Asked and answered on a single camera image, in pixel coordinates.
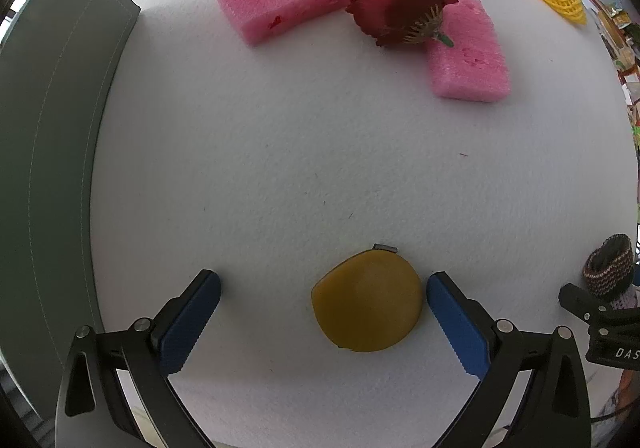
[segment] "blue gripper pad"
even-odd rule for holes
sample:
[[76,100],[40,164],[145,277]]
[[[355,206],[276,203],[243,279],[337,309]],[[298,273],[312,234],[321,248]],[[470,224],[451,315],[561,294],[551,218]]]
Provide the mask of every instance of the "blue gripper pad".
[[465,311],[467,301],[446,273],[436,273],[429,277],[427,302],[433,314],[465,372],[482,380],[489,370],[489,345]]
[[165,376],[181,370],[220,302],[221,293],[219,276],[208,269],[203,270],[180,297],[173,298],[162,308],[158,317],[167,309],[173,319],[158,341],[159,365]]

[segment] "knitted sock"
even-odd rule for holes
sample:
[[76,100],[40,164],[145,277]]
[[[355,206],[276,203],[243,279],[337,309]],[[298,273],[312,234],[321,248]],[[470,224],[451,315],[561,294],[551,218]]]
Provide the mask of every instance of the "knitted sock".
[[631,240],[625,234],[609,237],[589,255],[582,276],[589,292],[607,301],[614,309],[636,307],[633,279],[634,255]]

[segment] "red stain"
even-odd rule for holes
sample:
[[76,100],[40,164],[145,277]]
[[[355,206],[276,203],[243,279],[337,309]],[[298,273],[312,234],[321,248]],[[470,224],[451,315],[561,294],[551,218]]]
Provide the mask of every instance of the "red stain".
[[271,24],[269,24],[269,29],[272,30],[273,28],[275,28],[281,22],[282,22],[282,18],[279,15],[276,16],[276,18],[273,19],[273,22]]

